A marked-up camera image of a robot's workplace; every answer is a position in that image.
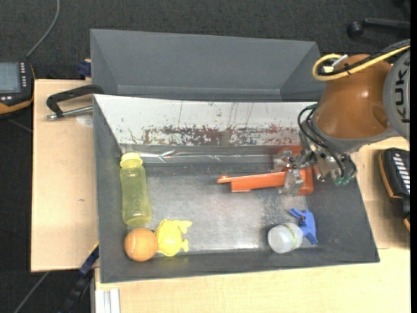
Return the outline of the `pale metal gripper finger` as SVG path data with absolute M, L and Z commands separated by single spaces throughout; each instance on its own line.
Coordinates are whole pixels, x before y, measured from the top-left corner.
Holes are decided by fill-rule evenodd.
M 290 169 L 285 172 L 283 186 L 278 189 L 278 192 L 287 196 L 297 196 L 303 184 L 302 172 Z
M 280 151 L 278 154 L 272 157 L 272 171 L 284 172 L 295 169 L 295 160 L 293 150 L 286 149 Z

